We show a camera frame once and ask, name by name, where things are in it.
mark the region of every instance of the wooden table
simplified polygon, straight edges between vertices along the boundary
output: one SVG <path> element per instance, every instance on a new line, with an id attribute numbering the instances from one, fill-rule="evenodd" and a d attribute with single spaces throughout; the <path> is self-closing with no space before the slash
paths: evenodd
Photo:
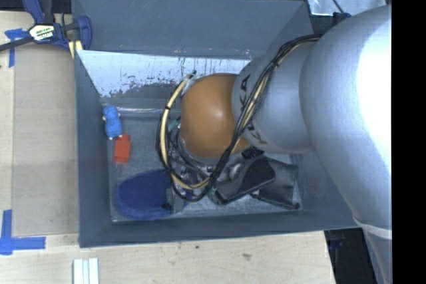
<path id="1" fill-rule="evenodd" d="M 28 29 L 31 23 L 26 13 L 0 11 L 0 44 L 8 41 L 3 35 L 6 29 Z M 13 232 L 19 236 L 37 235 L 38 231 L 48 235 L 44 250 L 0 255 L 1 284 L 72 283 L 73 259 L 91 257 L 99 259 L 101 284 L 335 283 L 321 231 L 80 249 L 76 230 L 78 213 L 75 214 L 77 174 L 70 166 L 75 150 L 70 147 L 71 150 L 60 151 L 59 155 L 55 150 L 72 146 L 75 141 L 67 133 L 74 122 L 61 114 L 70 103 L 35 100 L 37 87 L 49 88 L 47 96 L 55 89 L 64 91 L 61 84 L 55 84 L 61 83 L 64 75 L 53 73 L 69 72 L 72 63 L 66 58 L 70 57 L 65 51 L 30 44 L 17 49 L 16 66 L 9 68 L 9 52 L 0 53 L 0 220 L 2 210 L 13 208 Z M 53 59 L 62 63 L 60 70 L 49 64 Z M 23 78 L 21 73 L 15 79 L 17 70 L 22 72 L 25 67 L 31 71 L 27 77 Z M 19 102 L 14 101 L 14 94 Z M 56 109 L 50 114 L 51 121 L 43 122 L 40 113 L 48 105 Z M 58 126 L 57 121 L 61 120 L 68 125 Z M 37 130 L 40 125 L 45 135 Z M 51 132 L 58 134 L 54 143 L 49 140 L 53 138 Z M 38 153 L 40 148 L 44 148 L 45 159 Z M 31 172 L 25 172 L 25 165 Z"/>

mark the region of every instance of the red block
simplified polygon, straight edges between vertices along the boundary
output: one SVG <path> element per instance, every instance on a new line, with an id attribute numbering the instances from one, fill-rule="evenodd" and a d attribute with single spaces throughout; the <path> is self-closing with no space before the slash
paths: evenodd
<path id="1" fill-rule="evenodd" d="M 114 149 L 114 162 L 121 162 L 126 164 L 128 157 L 130 156 L 130 137 L 128 134 L 123 134 L 122 137 L 118 137 L 115 141 Z"/>

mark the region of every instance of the gray bin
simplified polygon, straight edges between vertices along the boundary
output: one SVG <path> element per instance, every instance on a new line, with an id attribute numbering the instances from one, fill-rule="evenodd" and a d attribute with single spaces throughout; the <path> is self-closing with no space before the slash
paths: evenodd
<path id="1" fill-rule="evenodd" d="M 103 92 L 102 86 L 111 77 L 108 68 L 116 68 L 117 63 L 126 61 L 127 69 L 137 69 L 134 61 L 143 56 L 197 57 L 204 61 L 226 59 L 230 65 L 238 65 L 272 53 L 286 41 L 312 34 L 303 2 L 72 2 L 73 17 L 87 15 L 93 25 L 91 50 L 75 56 L 81 247 L 355 227 L 350 209 L 315 152 L 303 156 L 268 155 L 300 167 L 298 193 L 302 209 L 298 211 L 248 198 L 228 206 L 212 207 L 212 203 L 204 202 L 176 216 L 156 221 L 130 221 L 114 208 L 112 193 L 120 181 L 160 167 L 154 151 L 154 132 L 174 82 L 160 78 L 158 82 L 133 84 L 130 90 L 123 90 L 122 83 L 117 85 L 116 91 Z M 89 59 L 96 60 L 90 68 L 83 62 Z M 121 108 L 123 126 L 131 131 L 131 161 L 125 166 L 110 162 L 112 144 L 105 135 L 102 120 L 102 108 L 106 103 Z M 174 110 L 178 114 L 178 104 Z"/>

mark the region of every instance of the blue clamp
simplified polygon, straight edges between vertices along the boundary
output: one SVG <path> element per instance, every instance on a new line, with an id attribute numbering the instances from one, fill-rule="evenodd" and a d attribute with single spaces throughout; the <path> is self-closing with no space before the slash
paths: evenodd
<path id="1" fill-rule="evenodd" d="M 45 249 L 46 237 L 12 237 L 12 210 L 3 212 L 1 226 L 0 255 L 11 255 L 21 249 Z"/>
<path id="2" fill-rule="evenodd" d="M 50 44 L 69 52 L 70 40 L 65 32 L 73 29 L 79 29 L 81 45 L 84 49 L 89 49 L 92 42 L 92 29 L 91 21 L 87 16 L 78 17 L 76 23 L 61 26 L 55 23 L 52 0 L 22 0 L 22 2 L 26 12 L 32 16 L 34 25 L 27 31 L 27 37 L 0 45 L 0 51 L 33 42 Z"/>

